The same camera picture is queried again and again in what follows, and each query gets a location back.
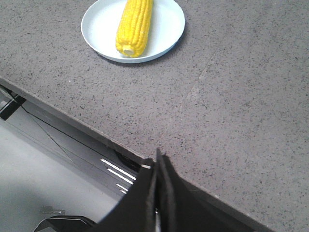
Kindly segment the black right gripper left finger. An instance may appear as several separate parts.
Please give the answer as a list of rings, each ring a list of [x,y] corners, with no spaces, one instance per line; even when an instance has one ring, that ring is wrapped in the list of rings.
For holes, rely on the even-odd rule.
[[[155,178],[154,161],[145,159],[127,194],[93,231],[154,232]]]

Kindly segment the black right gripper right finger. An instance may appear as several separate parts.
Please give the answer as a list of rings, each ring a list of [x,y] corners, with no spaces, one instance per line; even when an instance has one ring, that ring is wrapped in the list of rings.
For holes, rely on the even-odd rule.
[[[230,232],[190,193],[169,158],[156,150],[156,193],[162,232]]]

